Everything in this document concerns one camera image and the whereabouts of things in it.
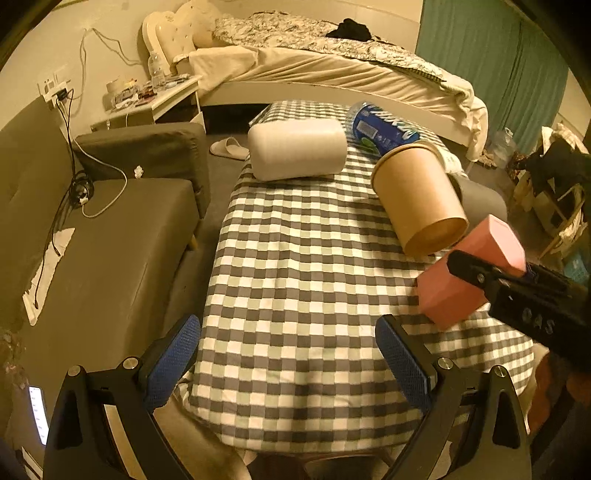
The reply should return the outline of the dark grey sofa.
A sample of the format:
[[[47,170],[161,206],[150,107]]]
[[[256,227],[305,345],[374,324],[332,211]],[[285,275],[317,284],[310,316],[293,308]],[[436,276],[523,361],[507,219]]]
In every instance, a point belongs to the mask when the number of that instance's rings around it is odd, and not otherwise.
[[[141,353],[175,308],[211,199],[204,129],[175,122],[69,143],[42,99],[1,131],[1,417],[36,385],[55,403],[66,370]],[[53,234],[74,228],[35,326],[22,295]]]

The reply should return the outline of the large water jug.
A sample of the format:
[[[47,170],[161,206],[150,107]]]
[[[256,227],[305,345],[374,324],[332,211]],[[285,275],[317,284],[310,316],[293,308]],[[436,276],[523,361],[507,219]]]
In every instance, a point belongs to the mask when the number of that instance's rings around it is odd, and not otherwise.
[[[497,131],[489,145],[489,153],[498,168],[504,169],[517,149],[513,132],[505,127]]]

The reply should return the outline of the brown paper cup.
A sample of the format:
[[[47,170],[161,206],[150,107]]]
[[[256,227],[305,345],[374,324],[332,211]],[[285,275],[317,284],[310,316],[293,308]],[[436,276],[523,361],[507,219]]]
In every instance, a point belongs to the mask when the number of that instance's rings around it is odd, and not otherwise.
[[[427,142],[399,146],[386,153],[374,167],[370,185],[410,257],[447,249],[468,230],[468,218],[443,158]]]

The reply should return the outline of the white nightstand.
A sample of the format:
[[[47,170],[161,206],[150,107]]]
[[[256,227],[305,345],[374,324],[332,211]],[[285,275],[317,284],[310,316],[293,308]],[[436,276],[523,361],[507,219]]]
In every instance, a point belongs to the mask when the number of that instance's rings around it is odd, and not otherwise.
[[[191,122],[205,128],[199,97],[199,78],[187,76],[154,96],[109,112],[90,126],[92,132],[158,123]]]

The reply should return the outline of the white paper on sofa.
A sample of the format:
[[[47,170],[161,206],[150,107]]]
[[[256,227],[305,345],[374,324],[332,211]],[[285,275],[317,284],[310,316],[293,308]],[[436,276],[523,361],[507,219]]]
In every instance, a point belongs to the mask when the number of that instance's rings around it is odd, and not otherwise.
[[[53,234],[29,287],[22,295],[30,326],[35,326],[40,318],[55,271],[74,233],[74,228],[67,228]]]

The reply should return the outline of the checkered tablecloth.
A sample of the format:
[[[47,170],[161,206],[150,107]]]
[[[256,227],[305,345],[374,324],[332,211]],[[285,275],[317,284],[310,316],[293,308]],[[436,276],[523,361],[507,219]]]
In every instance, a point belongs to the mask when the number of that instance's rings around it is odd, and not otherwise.
[[[421,315],[417,277],[370,186],[376,157],[349,145],[342,172],[263,183],[242,170],[221,225],[197,361],[174,392],[231,447],[284,454],[400,445],[421,412],[375,341],[384,314],[458,366],[533,374],[530,338],[485,308],[442,332]]]

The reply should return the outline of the grey plastic cup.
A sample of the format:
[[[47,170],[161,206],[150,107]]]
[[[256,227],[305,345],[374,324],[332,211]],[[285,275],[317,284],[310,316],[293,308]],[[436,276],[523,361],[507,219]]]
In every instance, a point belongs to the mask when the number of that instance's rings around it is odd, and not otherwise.
[[[489,215],[507,221],[507,206],[495,190],[456,173],[447,174],[473,230]]]

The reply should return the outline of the black clothing on bed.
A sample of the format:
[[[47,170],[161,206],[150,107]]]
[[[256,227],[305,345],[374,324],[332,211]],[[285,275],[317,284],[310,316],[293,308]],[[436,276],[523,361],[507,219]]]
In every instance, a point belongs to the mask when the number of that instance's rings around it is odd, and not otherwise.
[[[365,24],[361,24],[352,18],[343,19],[335,30],[325,34],[327,38],[355,40],[368,42],[373,39],[372,33]]]

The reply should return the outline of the wall power socket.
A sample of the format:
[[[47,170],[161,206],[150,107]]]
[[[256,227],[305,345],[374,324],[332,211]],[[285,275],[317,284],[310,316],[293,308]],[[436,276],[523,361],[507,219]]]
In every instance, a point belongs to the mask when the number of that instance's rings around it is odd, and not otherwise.
[[[64,71],[56,71],[42,77],[37,81],[37,89],[46,103],[51,103],[57,94],[64,89],[68,89],[71,83],[71,75]]]

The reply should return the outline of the wooden chair with clothes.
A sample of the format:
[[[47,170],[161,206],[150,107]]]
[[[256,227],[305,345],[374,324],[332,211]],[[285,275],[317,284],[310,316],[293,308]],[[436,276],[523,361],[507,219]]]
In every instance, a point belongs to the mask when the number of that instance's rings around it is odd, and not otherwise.
[[[516,183],[513,202],[534,213],[549,237],[539,258],[565,254],[587,229],[586,194],[574,167],[588,158],[587,147],[562,123],[541,128],[533,153],[516,152],[510,158],[506,170]]]

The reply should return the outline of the clear bottle on nightstand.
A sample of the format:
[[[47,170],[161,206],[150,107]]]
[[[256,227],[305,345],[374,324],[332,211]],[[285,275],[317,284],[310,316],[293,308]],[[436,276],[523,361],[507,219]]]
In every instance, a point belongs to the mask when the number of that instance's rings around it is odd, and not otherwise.
[[[165,85],[166,78],[162,70],[160,56],[156,52],[151,52],[148,57],[148,72],[152,89],[154,91],[161,90]]]

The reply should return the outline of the slipper left of table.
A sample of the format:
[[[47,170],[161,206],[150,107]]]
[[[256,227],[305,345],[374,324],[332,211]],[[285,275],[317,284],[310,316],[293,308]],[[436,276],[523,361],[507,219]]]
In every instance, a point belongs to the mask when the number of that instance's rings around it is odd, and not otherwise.
[[[242,146],[235,137],[226,137],[215,141],[211,144],[211,147],[209,147],[209,152],[211,155],[217,157],[238,161],[246,161],[250,156],[249,149]]]

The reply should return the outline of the pink hexagonal cup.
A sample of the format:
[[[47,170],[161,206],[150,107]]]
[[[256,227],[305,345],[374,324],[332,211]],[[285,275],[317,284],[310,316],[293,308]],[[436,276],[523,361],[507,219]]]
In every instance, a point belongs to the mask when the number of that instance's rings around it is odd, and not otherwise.
[[[420,312],[441,331],[466,320],[487,302],[478,278],[485,277],[492,267],[521,277],[527,262],[509,224],[489,215],[418,277]]]

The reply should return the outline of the white printed paper cup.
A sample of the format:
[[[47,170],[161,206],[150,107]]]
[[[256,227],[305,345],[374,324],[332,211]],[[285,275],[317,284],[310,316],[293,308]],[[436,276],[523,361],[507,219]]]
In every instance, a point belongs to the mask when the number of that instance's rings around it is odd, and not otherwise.
[[[448,174],[458,174],[461,176],[465,175],[464,168],[459,160],[459,158],[449,151],[447,147],[443,143],[435,143],[435,149],[440,156],[440,161],[444,167],[444,170]]]

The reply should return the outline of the green curtain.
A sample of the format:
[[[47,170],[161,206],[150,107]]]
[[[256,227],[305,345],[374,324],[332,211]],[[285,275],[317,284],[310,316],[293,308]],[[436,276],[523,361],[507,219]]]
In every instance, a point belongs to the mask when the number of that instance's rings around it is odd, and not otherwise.
[[[565,60],[506,1],[425,1],[416,52],[470,81],[488,108],[488,133],[509,128],[523,153],[534,149],[562,102]]]

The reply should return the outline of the patterned quilt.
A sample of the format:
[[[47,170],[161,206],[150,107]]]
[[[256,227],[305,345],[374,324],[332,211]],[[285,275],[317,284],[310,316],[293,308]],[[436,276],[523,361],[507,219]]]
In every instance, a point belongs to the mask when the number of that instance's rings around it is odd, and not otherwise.
[[[339,55],[410,72],[438,85],[444,70],[403,47],[377,39],[334,38],[332,23],[280,11],[256,12],[246,18],[223,15],[215,20],[213,38],[230,45],[253,48],[287,48]]]

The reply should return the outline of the white bed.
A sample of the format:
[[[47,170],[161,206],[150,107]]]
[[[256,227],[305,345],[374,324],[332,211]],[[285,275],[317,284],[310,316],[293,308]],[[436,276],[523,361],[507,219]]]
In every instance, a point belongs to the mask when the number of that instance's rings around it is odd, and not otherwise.
[[[334,30],[343,19],[352,18],[365,24],[373,39],[415,54],[415,41],[407,37],[409,19],[383,8],[353,1],[210,2],[222,16],[243,19],[256,12],[280,11],[328,21]],[[342,105],[367,101],[465,146],[470,160],[477,159],[484,150],[489,127],[487,106],[475,95],[469,81],[443,68],[446,81],[438,85],[407,71],[339,55],[253,48],[218,40],[216,47],[197,49],[188,31],[174,21],[179,7],[148,14],[142,23],[143,41],[149,52],[161,57],[166,73],[199,78],[198,97],[206,106],[270,104],[279,100]]]

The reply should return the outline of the white plastic cup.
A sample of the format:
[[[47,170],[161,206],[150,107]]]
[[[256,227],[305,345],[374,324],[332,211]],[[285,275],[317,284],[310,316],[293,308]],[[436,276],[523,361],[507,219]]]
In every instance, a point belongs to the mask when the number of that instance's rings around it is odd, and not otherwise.
[[[247,141],[252,174],[266,182],[338,174],[348,155],[346,132],[335,119],[259,123]]]

